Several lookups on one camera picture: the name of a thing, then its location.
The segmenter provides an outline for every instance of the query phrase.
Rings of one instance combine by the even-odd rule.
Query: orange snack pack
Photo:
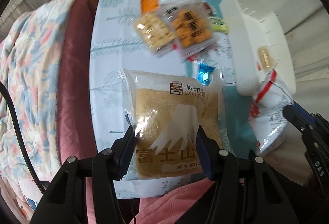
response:
[[[177,49],[188,58],[217,41],[201,0],[178,0],[157,10],[177,36]]]
[[[140,0],[142,14],[152,12],[159,6],[159,0]]]

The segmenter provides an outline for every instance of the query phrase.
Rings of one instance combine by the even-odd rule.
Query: pink fleece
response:
[[[97,154],[89,102],[89,54],[97,3],[76,0],[66,28],[57,93],[57,134],[62,163]],[[88,223],[95,224],[92,180],[87,179]]]
[[[162,197],[140,199],[136,223],[174,224],[212,184],[213,181],[203,179],[177,188]]]

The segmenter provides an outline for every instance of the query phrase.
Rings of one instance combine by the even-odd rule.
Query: red stripe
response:
[[[256,99],[256,103],[258,103],[264,97],[264,95],[269,91],[269,88],[271,88],[273,82],[276,79],[276,75],[277,75],[277,73],[274,70],[273,73],[272,73],[272,75],[271,75],[270,80],[266,83],[266,85],[263,88],[263,90],[258,94],[257,99]]]

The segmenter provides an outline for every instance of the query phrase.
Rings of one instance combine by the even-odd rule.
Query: table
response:
[[[221,16],[221,0],[206,0]],[[99,0],[90,49],[90,106],[97,148],[101,151],[123,137],[128,124],[122,106],[122,83],[117,70],[125,67],[168,75],[192,76],[192,64],[181,62],[178,52],[157,58],[148,51],[132,23],[140,14],[140,0]],[[235,72],[228,37],[218,33],[219,47],[212,51],[208,63],[227,67],[225,109],[228,137],[224,147],[238,157],[248,157],[256,140],[247,122],[251,98],[236,92]],[[165,179],[115,182],[118,198],[140,198],[163,195],[179,186],[199,180],[203,174]]]

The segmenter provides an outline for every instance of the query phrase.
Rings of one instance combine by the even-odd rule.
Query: blue candy wrapper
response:
[[[208,86],[211,82],[213,72],[213,67],[208,66],[205,63],[200,63],[196,79],[199,80],[203,86]]]

